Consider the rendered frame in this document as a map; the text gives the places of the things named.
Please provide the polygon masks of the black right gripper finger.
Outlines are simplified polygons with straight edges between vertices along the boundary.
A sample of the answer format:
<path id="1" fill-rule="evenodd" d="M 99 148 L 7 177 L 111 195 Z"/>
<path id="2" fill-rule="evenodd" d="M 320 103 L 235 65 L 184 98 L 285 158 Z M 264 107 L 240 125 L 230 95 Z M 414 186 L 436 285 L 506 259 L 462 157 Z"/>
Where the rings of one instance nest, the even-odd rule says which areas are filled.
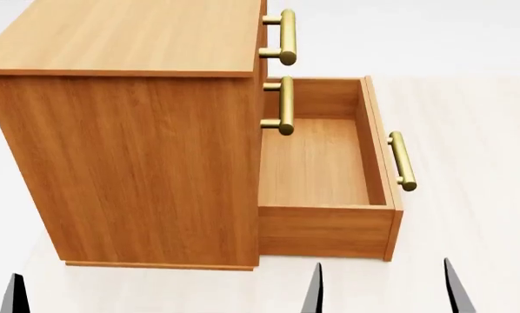
<path id="1" fill-rule="evenodd" d="M 443 260 L 443 269 L 452 313 L 477 313 L 448 257 Z"/>
<path id="2" fill-rule="evenodd" d="M 323 268 L 317 263 L 300 313 L 323 313 Z"/>

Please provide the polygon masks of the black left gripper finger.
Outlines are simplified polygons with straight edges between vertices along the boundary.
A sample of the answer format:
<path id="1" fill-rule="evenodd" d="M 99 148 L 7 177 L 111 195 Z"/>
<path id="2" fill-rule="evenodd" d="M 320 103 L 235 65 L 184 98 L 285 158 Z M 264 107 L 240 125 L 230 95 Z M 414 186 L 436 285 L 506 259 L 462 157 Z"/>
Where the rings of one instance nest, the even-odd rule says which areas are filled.
<path id="1" fill-rule="evenodd" d="M 0 313 L 30 313 L 29 299 L 22 275 L 12 273 L 3 295 Z"/>

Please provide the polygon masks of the closed wooden drawer front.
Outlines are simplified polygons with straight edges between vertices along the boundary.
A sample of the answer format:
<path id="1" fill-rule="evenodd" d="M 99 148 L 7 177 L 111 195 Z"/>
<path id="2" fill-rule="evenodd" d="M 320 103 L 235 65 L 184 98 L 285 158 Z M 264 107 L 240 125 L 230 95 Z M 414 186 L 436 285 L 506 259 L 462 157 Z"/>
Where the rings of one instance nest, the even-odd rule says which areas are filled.
<path id="1" fill-rule="evenodd" d="M 265 80 L 267 77 L 268 71 L 268 62 L 267 59 L 263 59 L 259 55 L 259 49 L 267 47 L 267 30 L 266 26 L 263 25 L 263 17 L 267 13 L 267 0 L 259 0 L 260 9 L 259 9 L 259 17 L 258 17 L 258 26 L 257 26 L 257 74 L 261 80 Z"/>

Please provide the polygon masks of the open wooden drawer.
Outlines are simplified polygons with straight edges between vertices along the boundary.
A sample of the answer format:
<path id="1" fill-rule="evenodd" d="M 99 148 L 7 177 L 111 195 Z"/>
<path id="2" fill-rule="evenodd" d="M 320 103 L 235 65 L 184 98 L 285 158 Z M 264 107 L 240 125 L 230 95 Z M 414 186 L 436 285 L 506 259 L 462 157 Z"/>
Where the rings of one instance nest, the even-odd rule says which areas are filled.
<path id="1" fill-rule="evenodd" d="M 391 260 L 403 218 L 370 77 L 294 80 L 295 130 L 264 130 L 262 255 Z"/>

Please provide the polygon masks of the wooden drawer cabinet body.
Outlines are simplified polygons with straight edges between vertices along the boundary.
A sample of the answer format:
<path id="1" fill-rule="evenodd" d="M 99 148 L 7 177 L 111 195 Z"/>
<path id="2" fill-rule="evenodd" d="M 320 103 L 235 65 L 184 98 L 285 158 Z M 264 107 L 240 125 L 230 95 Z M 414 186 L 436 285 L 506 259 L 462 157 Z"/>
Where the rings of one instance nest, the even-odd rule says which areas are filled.
<path id="1" fill-rule="evenodd" d="M 259 263 L 259 0 L 33 0 L 0 128 L 68 265 Z"/>

